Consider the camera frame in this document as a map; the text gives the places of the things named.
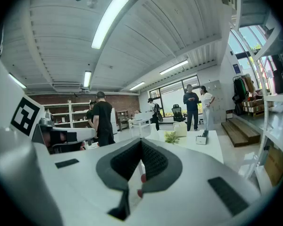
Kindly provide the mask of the black office chair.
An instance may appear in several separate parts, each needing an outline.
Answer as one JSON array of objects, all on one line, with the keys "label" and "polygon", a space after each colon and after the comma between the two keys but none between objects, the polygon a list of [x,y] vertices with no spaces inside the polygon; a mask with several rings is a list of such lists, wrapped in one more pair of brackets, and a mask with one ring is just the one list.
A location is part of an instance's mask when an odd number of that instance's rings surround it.
[{"label": "black office chair", "polygon": [[178,104],[173,105],[172,112],[173,112],[174,121],[176,121],[176,122],[185,121],[185,117],[182,114],[182,109]]}]

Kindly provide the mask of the long ceiling light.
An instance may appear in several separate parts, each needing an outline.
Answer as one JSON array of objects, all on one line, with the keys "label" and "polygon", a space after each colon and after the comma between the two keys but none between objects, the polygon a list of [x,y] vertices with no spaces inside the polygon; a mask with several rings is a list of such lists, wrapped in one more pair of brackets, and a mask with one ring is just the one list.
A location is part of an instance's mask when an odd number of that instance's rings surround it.
[{"label": "long ceiling light", "polygon": [[112,0],[103,14],[95,32],[91,48],[100,49],[115,18],[129,0]]},{"label": "long ceiling light", "polygon": [[92,72],[91,71],[85,71],[84,73],[84,80],[83,80],[83,87],[88,88],[90,85]]},{"label": "long ceiling light", "polygon": [[26,85],[24,85],[22,82],[20,82],[16,77],[14,77],[11,73],[9,74],[9,77],[13,82],[15,82],[18,86],[20,86],[22,89],[26,89]]},{"label": "long ceiling light", "polygon": [[142,85],[144,85],[144,84],[145,84],[145,82],[142,81],[142,82],[140,82],[139,84],[137,84],[137,85],[133,86],[132,88],[130,88],[130,91],[135,91],[135,90],[137,90],[140,86],[142,86]]},{"label": "long ceiling light", "polygon": [[188,60],[181,61],[180,63],[177,63],[177,64],[173,65],[172,67],[169,67],[168,69],[165,69],[165,70],[161,71],[159,74],[160,75],[164,75],[164,74],[166,74],[166,73],[168,73],[168,72],[170,72],[172,70],[175,70],[175,69],[177,69],[179,67],[182,67],[182,66],[184,66],[184,65],[186,65],[188,63],[189,63]]}]

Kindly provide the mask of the stack of cardboard boxes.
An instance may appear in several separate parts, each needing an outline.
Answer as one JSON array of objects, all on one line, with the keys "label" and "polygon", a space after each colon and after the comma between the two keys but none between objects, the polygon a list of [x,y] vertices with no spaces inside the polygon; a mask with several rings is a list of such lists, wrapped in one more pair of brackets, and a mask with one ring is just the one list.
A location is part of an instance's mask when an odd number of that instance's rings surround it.
[{"label": "stack of cardboard boxes", "polygon": [[264,114],[265,106],[264,99],[242,102],[243,111],[253,117]]}]

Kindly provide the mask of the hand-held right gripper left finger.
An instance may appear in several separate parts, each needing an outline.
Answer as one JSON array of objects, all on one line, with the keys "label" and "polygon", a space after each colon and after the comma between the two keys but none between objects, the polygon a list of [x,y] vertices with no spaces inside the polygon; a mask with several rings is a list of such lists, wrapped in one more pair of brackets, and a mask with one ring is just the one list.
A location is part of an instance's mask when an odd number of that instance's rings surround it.
[{"label": "hand-held right gripper left finger", "polygon": [[130,215],[128,182],[141,160],[141,154],[141,139],[132,139],[102,156],[96,164],[97,175],[104,185],[121,192],[118,205],[108,211],[109,215],[119,220],[125,220]]}]

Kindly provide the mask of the white open shelving unit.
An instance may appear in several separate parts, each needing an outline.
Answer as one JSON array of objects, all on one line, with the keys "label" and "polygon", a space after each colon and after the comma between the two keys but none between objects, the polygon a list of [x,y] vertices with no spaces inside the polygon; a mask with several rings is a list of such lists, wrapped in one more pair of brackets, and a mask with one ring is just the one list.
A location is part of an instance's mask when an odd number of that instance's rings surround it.
[{"label": "white open shelving unit", "polygon": [[54,125],[63,128],[86,128],[89,123],[87,120],[87,111],[89,102],[47,104],[44,105],[45,111],[49,111],[53,116]]}]

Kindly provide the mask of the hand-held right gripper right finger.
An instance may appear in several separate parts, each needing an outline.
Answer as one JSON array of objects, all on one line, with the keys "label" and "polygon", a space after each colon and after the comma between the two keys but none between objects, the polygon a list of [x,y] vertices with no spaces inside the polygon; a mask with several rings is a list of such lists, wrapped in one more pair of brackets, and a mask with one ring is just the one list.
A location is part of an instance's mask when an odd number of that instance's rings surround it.
[{"label": "hand-held right gripper right finger", "polygon": [[167,190],[182,173],[181,160],[171,151],[147,139],[141,140],[141,151],[146,175],[142,192],[156,193]]}]

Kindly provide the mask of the white teal tissue box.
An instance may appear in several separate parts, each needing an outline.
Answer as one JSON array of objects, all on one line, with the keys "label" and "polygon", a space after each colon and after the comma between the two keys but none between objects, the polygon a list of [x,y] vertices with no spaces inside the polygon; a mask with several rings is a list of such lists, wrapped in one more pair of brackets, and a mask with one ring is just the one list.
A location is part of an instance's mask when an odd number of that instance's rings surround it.
[{"label": "white teal tissue box", "polygon": [[208,130],[204,130],[202,135],[196,136],[196,144],[206,145],[208,141]]}]

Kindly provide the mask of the long white carton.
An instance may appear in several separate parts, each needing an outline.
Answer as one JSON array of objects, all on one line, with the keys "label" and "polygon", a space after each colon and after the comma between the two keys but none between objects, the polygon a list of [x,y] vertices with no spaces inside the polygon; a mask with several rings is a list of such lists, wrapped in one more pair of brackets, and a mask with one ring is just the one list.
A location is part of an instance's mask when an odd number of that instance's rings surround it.
[{"label": "long white carton", "polygon": [[137,113],[134,115],[136,121],[150,120],[152,118],[152,112]]}]

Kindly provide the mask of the white refrigerator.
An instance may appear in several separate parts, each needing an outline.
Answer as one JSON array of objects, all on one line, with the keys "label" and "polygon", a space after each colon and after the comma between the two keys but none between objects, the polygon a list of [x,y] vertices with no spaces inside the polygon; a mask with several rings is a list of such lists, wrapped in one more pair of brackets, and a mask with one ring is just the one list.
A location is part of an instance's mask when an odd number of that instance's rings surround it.
[{"label": "white refrigerator", "polygon": [[110,121],[111,121],[111,125],[112,125],[113,134],[117,134],[117,120],[116,120],[114,108],[112,108],[112,111],[111,111],[111,120]]}]

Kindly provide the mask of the ceiling air conditioner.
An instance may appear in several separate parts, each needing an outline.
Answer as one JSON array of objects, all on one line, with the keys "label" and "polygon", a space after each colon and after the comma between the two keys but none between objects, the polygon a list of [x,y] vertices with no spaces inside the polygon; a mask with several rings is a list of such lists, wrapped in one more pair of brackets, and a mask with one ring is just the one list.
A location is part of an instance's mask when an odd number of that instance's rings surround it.
[{"label": "ceiling air conditioner", "polygon": [[82,91],[80,83],[54,83],[53,88],[58,93],[80,93]]}]

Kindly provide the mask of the white long-legged work table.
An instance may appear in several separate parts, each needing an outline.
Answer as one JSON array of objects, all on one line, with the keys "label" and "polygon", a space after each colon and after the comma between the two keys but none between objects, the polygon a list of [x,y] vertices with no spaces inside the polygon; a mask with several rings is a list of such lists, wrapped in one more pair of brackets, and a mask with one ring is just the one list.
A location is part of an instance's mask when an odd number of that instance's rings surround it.
[{"label": "white long-legged work table", "polygon": [[137,128],[139,133],[142,133],[142,129],[151,125],[151,119],[135,120],[131,119],[128,121],[129,128]]}]

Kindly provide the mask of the clothes rack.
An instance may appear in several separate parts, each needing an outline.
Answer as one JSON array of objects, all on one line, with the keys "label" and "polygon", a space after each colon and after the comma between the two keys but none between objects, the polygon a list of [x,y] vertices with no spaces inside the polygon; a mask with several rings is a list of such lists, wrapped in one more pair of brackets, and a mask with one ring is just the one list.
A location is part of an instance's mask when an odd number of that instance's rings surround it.
[{"label": "clothes rack", "polygon": [[234,96],[232,100],[235,104],[234,112],[236,115],[243,114],[243,102],[246,102],[249,93],[255,92],[253,81],[249,74],[233,77]]}]

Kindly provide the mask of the brown cardboard box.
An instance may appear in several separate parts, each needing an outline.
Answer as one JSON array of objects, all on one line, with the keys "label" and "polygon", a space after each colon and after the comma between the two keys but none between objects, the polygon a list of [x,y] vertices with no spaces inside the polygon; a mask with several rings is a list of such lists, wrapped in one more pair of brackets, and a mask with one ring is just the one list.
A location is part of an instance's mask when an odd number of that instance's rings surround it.
[{"label": "brown cardboard box", "polygon": [[283,152],[273,146],[269,147],[264,165],[272,186],[277,186],[283,176]]}]

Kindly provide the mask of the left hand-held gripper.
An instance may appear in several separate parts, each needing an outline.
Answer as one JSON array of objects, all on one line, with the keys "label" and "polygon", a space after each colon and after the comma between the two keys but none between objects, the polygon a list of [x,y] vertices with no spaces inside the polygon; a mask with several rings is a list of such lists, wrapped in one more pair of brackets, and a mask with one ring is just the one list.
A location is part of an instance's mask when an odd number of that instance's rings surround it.
[{"label": "left hand-held gripper", "polygon": [[58,128],[52,114],[17,85],[0,61],[0,129],[47,147],[50,154],[78,151],[95,137],[91,128]]}]

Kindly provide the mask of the white metal shelving rack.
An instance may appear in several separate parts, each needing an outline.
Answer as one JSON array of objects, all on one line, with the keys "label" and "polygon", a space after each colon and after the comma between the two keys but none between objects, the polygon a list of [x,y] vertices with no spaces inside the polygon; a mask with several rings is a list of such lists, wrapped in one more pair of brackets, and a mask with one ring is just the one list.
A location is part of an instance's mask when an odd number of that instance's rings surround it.
[{"label": "white metal shelving rack", "polygon": [[236,6],[236,21],[235,24],[232,25],[232,28],[236,31],[243,44],[247,47],[254,60],[256,71],[261,82],[264,99],[264,126],[261,144],[255,162],[251,166],[250,171],[246,174],[246,178],[250,178],[252,175],[255,175],[259,186],[261,188],[266,187],[269,189],[272,188],[273,185],[264,167],[267,155],[265,147],[268,142],[272,142],[273,146],[283,153],[283,126],[278,128],[274,127],[271,130],[268,129],[268,118],[270,112],[269,103],[283,103],[283,93],[272,94],[267,91],[267,80],[263,77],[266,70],[264,66],[260,66],[259,64],[262,62],[262,57],[278,55],[283,52],[283,29],[279,22],[275,22],[275,26],[272,29],[266,43],[257,51],[257,53],[255,53],[240,32],[240,29],[245,25],[259,25],[260,22],[265,23],[268,17],[271,16],[270,7],[263,0],[237,0]]}]

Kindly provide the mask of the cream organizer caddy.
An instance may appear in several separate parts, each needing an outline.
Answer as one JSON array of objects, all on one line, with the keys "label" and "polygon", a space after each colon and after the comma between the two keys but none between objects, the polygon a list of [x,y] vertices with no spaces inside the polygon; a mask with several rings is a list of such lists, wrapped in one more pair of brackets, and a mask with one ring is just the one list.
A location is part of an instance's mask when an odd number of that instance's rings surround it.
[{"label": "cream organizer caddy", "polygon": [[178,137],[187,136],[187,124],[184,121],[173,123],[173,128]]}]

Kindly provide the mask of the large window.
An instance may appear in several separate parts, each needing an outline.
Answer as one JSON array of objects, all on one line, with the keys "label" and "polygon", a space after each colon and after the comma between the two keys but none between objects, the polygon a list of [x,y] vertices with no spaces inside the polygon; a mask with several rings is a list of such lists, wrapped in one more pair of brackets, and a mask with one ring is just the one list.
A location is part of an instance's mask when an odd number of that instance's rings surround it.
[{"label": "large window", "polygon": [[160,106],[160,113],[164,118],[173,117],[173,105],[178,104],[183,115],[187,115],[186,104],[183,103],[183,96],[187,92],[187,85],[192,85],[192,92],[200,98],[200,82],[197,75],[169,83],[158,89],[152,89],[149,96]]}]

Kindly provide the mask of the peach artificial flowers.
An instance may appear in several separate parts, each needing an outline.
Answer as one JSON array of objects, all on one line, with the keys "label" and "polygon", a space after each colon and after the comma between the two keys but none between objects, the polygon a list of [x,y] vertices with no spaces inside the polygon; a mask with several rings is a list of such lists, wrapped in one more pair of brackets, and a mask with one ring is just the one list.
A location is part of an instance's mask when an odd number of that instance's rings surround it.
[{"label": "peach artificial flowers", "polygon": [[166,131],[164,133],[165,142],[169,144],[178,144],[180,138],[177,136],[175,131]]}]

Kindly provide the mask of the wooden cubby cabinet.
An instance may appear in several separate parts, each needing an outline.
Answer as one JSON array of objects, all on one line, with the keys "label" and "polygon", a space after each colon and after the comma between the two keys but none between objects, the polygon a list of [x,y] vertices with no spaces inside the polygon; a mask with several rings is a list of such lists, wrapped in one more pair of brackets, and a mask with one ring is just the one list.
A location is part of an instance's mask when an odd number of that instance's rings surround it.
[{"label": "wooden cubby cabinet", "polygon": [[127,110],[117,111],[117,123],[119,126],[119,131],[129,128],[129,112]]}]

